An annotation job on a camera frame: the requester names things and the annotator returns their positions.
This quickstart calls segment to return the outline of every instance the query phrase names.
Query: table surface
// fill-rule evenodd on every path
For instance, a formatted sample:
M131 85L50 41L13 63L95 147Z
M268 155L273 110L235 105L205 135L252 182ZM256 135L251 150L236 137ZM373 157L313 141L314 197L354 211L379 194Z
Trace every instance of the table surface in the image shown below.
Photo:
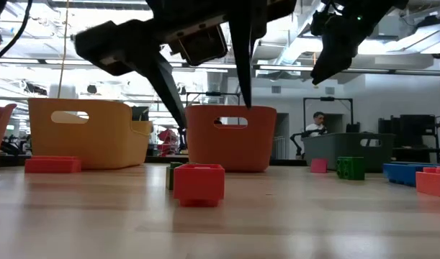
M307 168L226 176L217 208L181 208L165 165L0 169L0 259L440 259L440 198Z

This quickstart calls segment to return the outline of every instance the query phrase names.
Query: white shirt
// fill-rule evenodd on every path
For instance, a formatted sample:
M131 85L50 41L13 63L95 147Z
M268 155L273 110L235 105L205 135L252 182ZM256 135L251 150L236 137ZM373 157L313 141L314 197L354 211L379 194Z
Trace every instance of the white shirt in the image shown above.
M312 123L312 124L309 124L309 125L306 127L306 131L310 131L310 130L321 130L321 129L323 129L323 125L322 125L322 124L321 124L321 125L316 125L316 124ZM309 136L310 136L310 137L317 137L318 135L320 135L319 132L313 132L313 133L311 133L311 135L309 135Z

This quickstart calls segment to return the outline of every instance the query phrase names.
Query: green lego brick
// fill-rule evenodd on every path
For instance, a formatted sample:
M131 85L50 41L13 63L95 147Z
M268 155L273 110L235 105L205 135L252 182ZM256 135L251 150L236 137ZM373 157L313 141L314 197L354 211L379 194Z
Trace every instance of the green lego brick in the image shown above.
M364 158L340 157L336 164L339 178L353 181L365 180Z
M174 190L174 169L183 165L182 163L170 163L170 166L166 168L165 174L165 186L169 191Z

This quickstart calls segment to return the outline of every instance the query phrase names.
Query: red basket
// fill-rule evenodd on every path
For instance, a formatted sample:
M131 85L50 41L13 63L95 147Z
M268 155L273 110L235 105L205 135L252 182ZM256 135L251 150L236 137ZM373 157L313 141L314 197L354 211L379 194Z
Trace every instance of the red basket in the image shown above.
M226 171L262 172L269 166L276 109L198 105L186 108L189 161L219 164ZM214 124L218 117L241 117L247 125Z

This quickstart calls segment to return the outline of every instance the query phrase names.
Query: yellow basket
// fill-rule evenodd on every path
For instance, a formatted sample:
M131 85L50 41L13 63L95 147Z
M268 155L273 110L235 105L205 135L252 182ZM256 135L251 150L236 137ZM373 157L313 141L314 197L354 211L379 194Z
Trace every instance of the yellow basket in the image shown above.
M28 104L33 155L77 156L83 169L145 161L152 122L132 122L132 109L125 104L76 99L29 99Z

